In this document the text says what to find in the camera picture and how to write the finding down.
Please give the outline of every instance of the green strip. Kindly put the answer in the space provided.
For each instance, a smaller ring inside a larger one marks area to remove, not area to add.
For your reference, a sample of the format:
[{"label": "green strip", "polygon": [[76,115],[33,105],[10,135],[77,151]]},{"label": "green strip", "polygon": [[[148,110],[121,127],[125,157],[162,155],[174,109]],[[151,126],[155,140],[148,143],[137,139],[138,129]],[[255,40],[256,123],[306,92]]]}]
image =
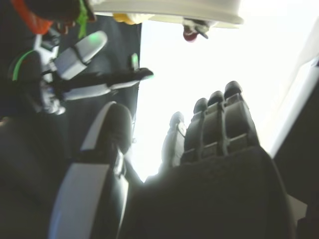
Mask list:
[{"label": "green strip", "polygon": [[86,23],[88,21],[88,14],[87,14],[87,10],[83,0],[79,0],[79,1],[80,1],[80,15],[78,19],[76,20],[76,22],[80,25],[80,31],[79,31],[78,37],[79,39],[81,39],[82,37],[86,36]]},{"label": "green strip", "polygon": [[15,67],[14,67],[14,70],[13,70],[13,77],[12,77],[12,80],[13,81],[17,81],[18,80],[18,75],[19,75],[19,70],[20,70],[20,67],[21,67],[21,64],[23,62],[23,60],[27,57],[28,54],[30,54],[31,52],[33,52],[33,50],[30,50],[26,53],[24,53],[20,59],[18,60],[18,62],[16,63]]}]

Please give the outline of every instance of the green leaf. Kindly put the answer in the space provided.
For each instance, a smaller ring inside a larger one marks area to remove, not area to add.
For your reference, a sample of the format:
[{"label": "green leaf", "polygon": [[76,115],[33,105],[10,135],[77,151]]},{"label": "green leaf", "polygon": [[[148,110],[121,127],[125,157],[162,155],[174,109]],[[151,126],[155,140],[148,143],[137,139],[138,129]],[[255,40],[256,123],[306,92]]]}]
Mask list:
[{"label": "green leaf", "polygon": [[88,14],[87,14],[87,9],[84,5],[83,0],[80,1],[80,15],[76,22],[80,25],[80,31],[79,31],[79,39],[82,37],[86,36],[86,23],[88,21]]}]

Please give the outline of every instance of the red object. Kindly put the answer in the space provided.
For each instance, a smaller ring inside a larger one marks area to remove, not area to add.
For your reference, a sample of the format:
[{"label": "red object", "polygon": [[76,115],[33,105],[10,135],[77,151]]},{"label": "red object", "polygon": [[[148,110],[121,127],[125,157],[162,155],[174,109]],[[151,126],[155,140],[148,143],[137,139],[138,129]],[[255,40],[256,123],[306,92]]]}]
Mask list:
[{"label": "red object", "polygon": [[38,17],[25,5],[24,0],[11,0],[14,9],[19,13],[25,24],[34,34],[46,34],[53,24],[52,21]]},{"label": "red object", "polygon": [[198,33],[187,34],[185,31],[183,33],[183,37],[188,42],[195,42]]}]

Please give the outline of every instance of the bright light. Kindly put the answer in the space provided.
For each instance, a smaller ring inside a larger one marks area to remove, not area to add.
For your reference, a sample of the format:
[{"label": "bright light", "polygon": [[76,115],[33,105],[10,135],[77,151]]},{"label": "bright light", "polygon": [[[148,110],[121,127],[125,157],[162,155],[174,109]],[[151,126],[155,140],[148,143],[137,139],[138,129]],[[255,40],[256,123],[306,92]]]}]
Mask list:
[{"label": "bright light", "polygon": [[223,91],[232,80],[242,86],[265,140],[267,121],[287,92],[317,9],[315,0],[246,0],[240,29],[212,29],[209,40],[194,44],[184,41],[181,25],[144,23],[141,67],[155,77],[139,91],[133,164],[141,179],[158,172],[172,114],[182,112],[189,124],[196,101]]}]

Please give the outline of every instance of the dark background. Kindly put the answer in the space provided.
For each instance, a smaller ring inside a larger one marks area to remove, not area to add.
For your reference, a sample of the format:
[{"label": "dark background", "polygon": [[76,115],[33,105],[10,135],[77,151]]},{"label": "dark background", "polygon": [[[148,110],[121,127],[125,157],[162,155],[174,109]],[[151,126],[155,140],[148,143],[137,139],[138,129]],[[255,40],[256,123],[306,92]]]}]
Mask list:
[{"label": "dark background", "polygon": [[[96,23],[87,26],[88,34],[97,30],[106,32],[108,43],[84,72],[126,69],[128,56],[140,53],[141,25],[128,26],[99,16]],[[63,36],[60,51],[75,44],[77,36],[78,28]],[[17,55],[32,49],[34,40],[9,0],[1,0],[1,91],[6,90],[3,83],[7,81],[10,64]],[[60,116],[9,118],[0,126],[0,238],[46,238],[60,182],[96,114],[106,102],[117,101],[134,116],[137,95],[138,85],[115,95],[67,102],[66,113]]]}]

